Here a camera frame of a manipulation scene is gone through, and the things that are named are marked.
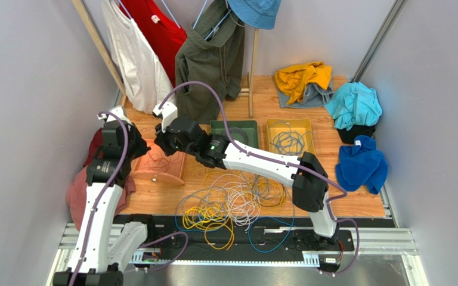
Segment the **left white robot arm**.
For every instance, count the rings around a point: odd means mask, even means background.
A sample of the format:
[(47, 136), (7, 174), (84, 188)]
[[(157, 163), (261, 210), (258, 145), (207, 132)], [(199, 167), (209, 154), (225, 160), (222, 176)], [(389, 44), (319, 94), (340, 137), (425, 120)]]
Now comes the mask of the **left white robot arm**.
[(101, 131), (103, 144), (86, 171), (86, 206), (78, 240), (65, 271), (53, 285), (123, 285), (123, 273), (137, 248), (155, 232), (151, 215), (133, 214), (114, 243), (113, 219), (131, 163), (149, 151), (134, 124), (109, 116)]

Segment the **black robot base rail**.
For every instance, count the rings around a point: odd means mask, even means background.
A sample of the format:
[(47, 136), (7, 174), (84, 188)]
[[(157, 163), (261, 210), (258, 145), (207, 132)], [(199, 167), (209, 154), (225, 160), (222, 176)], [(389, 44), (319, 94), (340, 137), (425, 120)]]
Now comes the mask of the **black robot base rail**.
[(188, 230), (178, 216), (156, 216), (152, 245), (139, 248), (126, 271), (171, 262), (189, 266), (271, 266), (321, 268), (340, 272), (366, 260), (402, 266), (413, 275), (422, 268), (411, 231), (389, 219), (363, 219), (354, 229), (344, 222), (334, 244), (316, 235), (304, 217), (262, 217), (252, 226)]

